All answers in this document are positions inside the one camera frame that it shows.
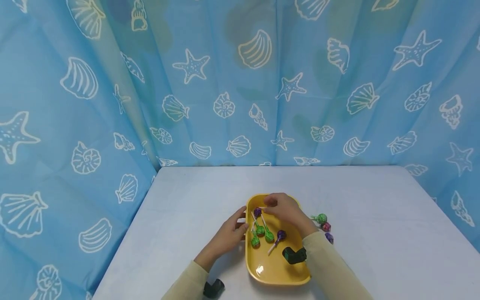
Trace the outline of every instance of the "person's right hand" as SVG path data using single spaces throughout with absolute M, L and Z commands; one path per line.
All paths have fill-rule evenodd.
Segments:
M 274 215 L 280 221 L 288 222 L 295 226 L 302 239 L 318 231 L 317 226 L 298 206 L 298 203 L 287 194 L 273 193 L 264 198 L 267 206 L 264 212 Z

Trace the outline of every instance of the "black clip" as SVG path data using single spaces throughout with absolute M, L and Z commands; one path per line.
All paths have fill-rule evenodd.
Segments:
M 297 252 L 293 251 L 292 248 L 286 247 L 282 252 L 283 257 L 287 260 L 289 264 L 298 264 L 307 260 L 307 251 L 305 248 L 301 248 Z
M 205 282 L 204 296 L 209 299 L 218 299 L 224 289 L 225 285 L 220 279 L 215 280 L 212 285 L 210 285 L 208 282 Z

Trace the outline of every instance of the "person's left hand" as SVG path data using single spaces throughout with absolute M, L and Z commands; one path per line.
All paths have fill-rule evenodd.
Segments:
M 220 256 L 233 250 L 241 240 L 245 239 L 249 225 L 238 222 L 238 219 L 245 218 L 246 209 L 247 207 L 243 206 L 228 218 L 195 258 L 194 261 L 205 271 L 210 272 L 214 262 Z

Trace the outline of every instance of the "blue curtain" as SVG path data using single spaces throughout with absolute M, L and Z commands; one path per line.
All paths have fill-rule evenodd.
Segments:
M 479 36 L 475 0 L 3 1 L 1 295 L 91 298 L 160 166 L 404 166 L 480 250 Z

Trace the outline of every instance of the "hand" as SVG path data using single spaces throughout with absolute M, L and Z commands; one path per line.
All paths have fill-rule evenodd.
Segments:
M 315 223 L 306 216 L 298 206 L 298 203 L 287 194 L 273 193 L 264 198 L 267 206 L 264 212 L 274 215 L 280 221 L 288 222 L 295 226 L 303 238 L 318 231 Z
M 238 222 L 238 219 L 245 218 L 246 209 L 247 207 L 243 206 L 228 218 L 194 259 L 205 271 L 210 272 L 213 264 L 220 256 L 233 250 L 241 240 L 245 239 L 245 233 L 249 225 Z

